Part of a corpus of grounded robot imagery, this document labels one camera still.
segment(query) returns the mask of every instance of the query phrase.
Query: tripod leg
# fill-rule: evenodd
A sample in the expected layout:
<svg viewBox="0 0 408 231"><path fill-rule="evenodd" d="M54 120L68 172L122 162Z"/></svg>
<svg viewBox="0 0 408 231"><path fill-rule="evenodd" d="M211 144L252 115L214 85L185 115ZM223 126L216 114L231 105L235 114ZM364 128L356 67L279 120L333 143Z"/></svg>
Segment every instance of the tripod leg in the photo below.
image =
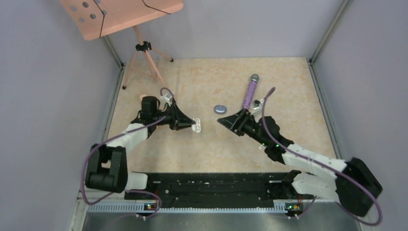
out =
<svg viewBox="0 0 408 231"><path fill-rule="evenodd" d="M133 26L133 29L135 30L136 37L137 37L138 40L139 40L139 44L140 44L140 45L143 45L143 37L142 37L142 35L141 35L141 32L140 32L140 30L139 30L139 27L136 25L136 26ZM148 60L148 58L147 58L147 55L146 55L147 52L148 52L148 51L146 51L146 52L144 53L144 57L146 58L147 65L149 65L150 73L152 74L153 79L156 79L156 73L155 73L155 71L154 71L154 67L152 66L152 63L149 62L149 60Z"/></svg>
<svg viewBox="0 0 408 231"><path fill-rule="evenodd" d="M167 58L170 62L174 61L174 59L168 55L166 55L165 53L159 51L158 49L152 47L152 50L159 53L160 55L164 56L165 58Z"/></svg>
<svg viewBox="0 0 408 231"><path fill-rule="evenodd" d="M150 63L150 64L153 66L153 68L154 68L154 70L156 71L157 76L159 77L160 81L162 81L163 85L164 85L165 87L167 87L167 84L164 82L164 80L163 80L163 78L162 78L162 75L160 74L159 69L157 69L156 64L154 64L153 59L152 59L152 57L150 56L149 52L146 51L145 54L146 54L147 62Z"/></svg>

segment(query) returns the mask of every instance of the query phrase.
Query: metal frame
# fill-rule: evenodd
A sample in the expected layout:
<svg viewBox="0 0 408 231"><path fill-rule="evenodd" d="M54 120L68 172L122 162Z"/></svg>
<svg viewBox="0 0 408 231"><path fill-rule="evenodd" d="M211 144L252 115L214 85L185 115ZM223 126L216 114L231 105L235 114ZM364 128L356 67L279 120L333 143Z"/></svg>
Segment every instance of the metal frame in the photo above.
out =
<svg viewBox="0 0 408 231"><path fill-rule="evenodd" d="M96 205L88 207L88 212L92 213L153 213L154 210L144 210L144 202L131 200L119 202L101 201ZM286 202L274 202L269 208L161 208L157 213L287 213Z"/></svg>
<svg viewBox="0 0 408 231"><path fill-rule="evenodd" d="M327 125L327 129L329 131L329 136L330 139L332 141L333 144L333 148L335 151L335 154L338 158L342 158L342 149L341 149L341 145L338 142L338 135L336 133L336 129L335 129L335 125L334 122L332 120L332 114L330 112L330 108L327 105L327 101L325 99L325 95L324 92L322 90L322 88L320 87L320 80L319 77L316 74L315 71L315 63L318 60L318 58L320 57L321 52L323 51L324 47L326 46L327 42L330 40L332 34L334 33L334 31L336 30L340 20L342 19L344 13L347 11L347 9L350 7L350 4L353 2L353 0L343 0L342 4L340 5L339 10L337 11L333 21L331 22L331 24L329 25L326 33L324 34L322 40L320 41L318 47L316 48L315 52L313 53L313 56L308 60L308 66L309 66L309 70L313 79L313 83L316 89L316 93L318 95L318 99L320 102L320 106L322 108L322 112L323 112L323 116L325 118L326 121L326 125ZM118 66L120 67L119 70L119 74L118 74L118 79L116 82L116 86L115 86L115 91L113 93L113 97L112 97L112 101L110 102L110 110L106 119L106 123L105 123L105 127L104 127L104 132L103 135L101 137L101 140L105 140L108 136L108 132L109 132L109 128L112 122L112 117L113 117L113 113L115 110L115 106L116 106L116 101L117 101L117 97L119 95L119 90L121 87L121 83L122 83L122 79L123 79L123 74L125 72L125 66L124 64L121 62L121 60L119 59L119 56L117 55L117 52L115 50L115 48L113 47L110 39L108 38L108 36L105 36L102 38L102 41L104 43L104 45L106 46L107 50L109 51L110 55L112 56L112 58L115 60L115 62L118 64ZM97 199L100 198L101 196L105 195L106 192L101 192L98 190L87 190L87 194L88 194L88 198L90 200L93 199ZM108 198L105 199L105 201L107 202L123 202L124 199L124 193L119 193L119 194L114 194ZM71 224L69 226L69 230L70 231L81 231L85 222L85 217L86 217L86 213L88 210L89 206L86 205L84 203L84 201L82 200L81 194L79 194L77 201L76 201L76 205L75 205L75 209L74 209L74 213L71 219ZM367 219L374 218L375 215L373 214L373 212L369 212L369 214L367 215ZM361 226L360 225L360 229L362 231L376 231L376 228L373 227L368 227L368 226Z"/></svg>

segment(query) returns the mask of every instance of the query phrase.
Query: gray wall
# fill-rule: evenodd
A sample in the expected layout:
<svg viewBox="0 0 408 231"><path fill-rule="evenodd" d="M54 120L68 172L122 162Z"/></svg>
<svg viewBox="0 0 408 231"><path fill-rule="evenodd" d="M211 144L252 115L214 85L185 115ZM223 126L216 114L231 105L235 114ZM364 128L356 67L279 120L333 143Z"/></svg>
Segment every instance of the gray wall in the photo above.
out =
<svg viewBox="0 0 408 231"><path fill-rule="evenodd" d="M0 230L67 230L118 68L58 1L0 5Z"/></svg>
<svg viewBox="0 0 408 231"><path fill-rule="evenodd" d="M406 0L354 1L316 65L344 155L384 187L381 230L407 229L407 12Z"/></svg>
<svg viewBox="0 0 408 231"><path fill-rule="evenodd" d="M311 57L341 2L184 0L181 11L140 29L145 40L174 58ZM111 39L123 62L133 57L132 28Z"/></svg>

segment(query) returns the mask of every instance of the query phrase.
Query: purple marker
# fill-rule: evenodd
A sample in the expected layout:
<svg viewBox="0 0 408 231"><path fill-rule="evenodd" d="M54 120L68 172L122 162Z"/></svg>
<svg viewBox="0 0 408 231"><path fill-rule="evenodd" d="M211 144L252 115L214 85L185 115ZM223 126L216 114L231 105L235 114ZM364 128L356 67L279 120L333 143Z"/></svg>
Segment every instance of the purple marker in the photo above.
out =
<svg viewBox="0 0 408 231"><path fill-rule="evenodd" d="M257 82L259 81L259 76L257 74L253 74L250 78L248 90L246 90L245 99L243 100L242 108L249 110L249 106L251 105L252 98L255 94L255 89Z"/></svg>

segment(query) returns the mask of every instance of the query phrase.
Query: pink board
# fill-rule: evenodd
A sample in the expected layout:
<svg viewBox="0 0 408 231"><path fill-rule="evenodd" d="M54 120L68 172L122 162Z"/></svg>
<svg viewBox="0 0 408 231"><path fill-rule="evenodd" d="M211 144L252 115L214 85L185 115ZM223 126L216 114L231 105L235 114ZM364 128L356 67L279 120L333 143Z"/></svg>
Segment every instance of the pink board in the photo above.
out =
<svg viewBox="0 0 408 231"><path fill-rule="evenodd" d="M142 0L59 1L74 20L85 40L97 39L183 8L183 0L144 0L148 6L164 12L146 7Z"/></svg>

